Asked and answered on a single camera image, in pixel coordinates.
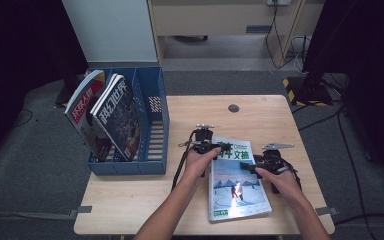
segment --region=magazine cover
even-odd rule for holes
[[[211,162],[209,176],[209,220],[220,221],[268,214],[272,211],[266,192],[255,174],[241,170],[240,162],[254,164],[249,141],[214,136],[213,143],[230,143]]]
[[[101,98],[91,114],[124,160],[132,161],[139,148],[140,132],[133,91],[124,76],[118,75]]]
[[[105,161],[112,144],[89,112],[104,92],[104,89],[105,73],[101,70],[92,72],[88,70],[85,79],[74,91],[64,111],[68,120],[99,162]]]
[[[101,105],[101,101],[102,99],[105,97],[105,95],[108,95],[108,89],[109,88],[112,88],[112,85],[114,84],[114,80],[116,78],[119,78],[120,76],[118,74],[113,74],[111,76],[111,79],[110,81],[107,83],[106,85],[106,88],[105,90],[103,91],[103,93],[100,95],[100,97],[98,98],[98,101],[95,102],[95,104],[93,105],[92,109],[89,111],[89,113],[93,116],[93,113],[96,111],[96,107],[100,106]]]

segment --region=wooden table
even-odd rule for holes
[[[74,225],[77,234],[136,234],[145,220],[170,193],[184,143],[197,123],[213,124],[215,136],[250,140],[254,154],[269,142],[292,143],[282,157],[298,171],[303,191],[314,208],[326,207],[288,102],[280,95],[168,96],[170,113],[167,173],[163,176],[90,176],[82,206]],[[239,106],[232,113],[229,105]],[[299,234],[291,210],[280,195],[271,193],[263,180],[273,211],[265,217],[222,223],[208,221],[208,179],[196,191],[176,228],[175,235],[286,235]],[[329,234],[335,227],[329,214],[320,216]]]

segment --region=forearm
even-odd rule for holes
[[[144,223],[134,239],[171,239],[199,186],[199,181],[199,179],[183,176],[167,199]]]
[[[313,209],[313,206],[306,198],[289,202],[295,215],[298,228],[305,240],[324,240],[331,239],[327,234],[323,224]]]

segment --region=small black circle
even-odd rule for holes
[[[239,112],[239,106],[236,105],[236,104],[229,105],[228,109],[229,109],[230,112]]]

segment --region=gray carpet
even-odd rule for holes
[[[285,71],[164,72],[164,79],[167,95],[286,96],[281,80],[298,75]],[[26,96],[26,110],[20,113],[0,146],[0,212],[65,215],[81,203],[90,174],[86,166],[89,151],[63,115],[63,109],[53,107],[62,84],[56,81],[31,91]],[[294,117],[298,128],[302,128],[334,114],[339,107],[340,103],[306,107],[294,113]],[[366,160],[358,136],[344,115],[341,123],[366,210],[384,213],[384,166]],[[328,206],[340,212],[333,216],[334,221],[361,214],[356,180],[336,117],[300,133]],[[369,222],[377,239],[384,239],[384,217],[371,217]],[[73,220],[0,218],[0,239],[108,239],[108,236],[78,236],[73,225]],[[338,225],[332,237],[370,239],[362,218]],[[285,239],[300,237],[285,236]]]

